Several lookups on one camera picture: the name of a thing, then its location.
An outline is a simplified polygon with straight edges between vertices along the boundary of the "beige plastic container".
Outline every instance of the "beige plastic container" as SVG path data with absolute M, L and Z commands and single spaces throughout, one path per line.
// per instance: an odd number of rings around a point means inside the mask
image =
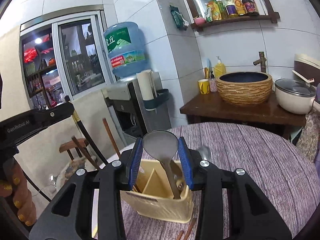
M 121 199 L 138 214 L 177 223 L 190 221 L 194 206 L 191 190 L 185 184 L 181 199 L 173 199 L 169 181 L 159 161 L 141 160 L 136 185 L 142 193 L 121 191 Z

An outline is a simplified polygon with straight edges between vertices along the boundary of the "yellow soap dispenser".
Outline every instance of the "yellow soap dispenser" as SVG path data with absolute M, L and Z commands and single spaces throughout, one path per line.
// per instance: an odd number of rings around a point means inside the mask
M 218 63 L 213 67 L 214 76 L 218 78 L 226 73 L 226 66 L 221 62 L 220 57 L 217 56 Z

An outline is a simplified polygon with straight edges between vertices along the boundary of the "small wooden stool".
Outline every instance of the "small wooden stool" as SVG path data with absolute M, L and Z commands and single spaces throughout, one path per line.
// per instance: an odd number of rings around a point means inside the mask
M 80 145 L 88 152 L 87 146 L 89 145 L 89 143 L 88 143 L 87 139 L 81 138 L 81 139 L 78 139 L 78 141 L 79 141 Z M 70 151 L 73 148 L 76 149 L 77 154 L 81 158 L 82 154 L 81 154 L 79 148 L 76 146 L 76 144 L 73 141 L 69 141 L 67 143 L 61 144 L 60 147 L 59 147 L 59 152 L 62 153 L 62 152 L 67 151 L 69 156 L 70 156 L 70 159 L 73 161 L 74 158 L 73 158 L 72 153 Z

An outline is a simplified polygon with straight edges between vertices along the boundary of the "yellow mug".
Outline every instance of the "yellow mug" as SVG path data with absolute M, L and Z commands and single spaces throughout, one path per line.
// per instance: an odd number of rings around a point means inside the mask
M 200 93 L 206 95 L 210 93 L 209 79 L 201 79 L 198 81 Z

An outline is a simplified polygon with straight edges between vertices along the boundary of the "wooden chopstick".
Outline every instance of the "wooden chopstick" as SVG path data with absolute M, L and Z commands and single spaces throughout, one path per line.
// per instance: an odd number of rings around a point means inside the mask
M 107 130 L 107 133 L 108 133 L 108 135 L 109 135 L 109 138 L 110 138 L 110 141 L 111 141 L 111 143 L 112 143 L 112 146 L 113 146 L 113 148 L 115 149 L 118 157 L 120 158 L 120 156 L 121 156 L 121 155 L 120 155 L 120 151 L 119 151 L 119 149 L 118 149 L 118 146 L 117 146 L 117 144 L 116 144 L 115 139 L 114 139 L 113 136 L 112 136 L 112 133 L 111 133 L 110 127 L 109 127 L 109 125 L 108 125 L 107 119 L 103 118 L 102 121 L 103 121 L 104 127 L 105 127 L 106 130 Z
M 182 237 L 182 235 L 183 235 L 183 233 L 184 233 L 184 231 L 183 231 L 183 230 L 181 230 L 181 231 L 179 232 L 179 234 L 177 235 L 176 240 L 180 240 L 180 239 L 181 239 L 181 237 Z
M 196 223 L 196 219 L 193 218 L 192 221 L 191 221 L 190 226 L 188 227 L 188 230 L 187 230 L 187 232 L 186 232 L 183 240 L 187 240 L 187 239 L 188 239 L 188 237 L 189 237 L 189 235 L 190 235 L 190 233 L 191 233 L 191 231 L 192 231 L 192 228 L 193 228 L 193 226 L 195 225 L 195 223 Z
M 72 136 L 72 140 L 75 143 L 75 145 L 79 148 L 80 152 L 88 159 L 88 161 L 97 169 L 100 170 L 100 167 L 97 165 L 97 163 L 94 162 L 94 160 L 91 158 L 89 153 L 86 152 L 86 150 L 80 145 L 79 141 L 75 136 Z

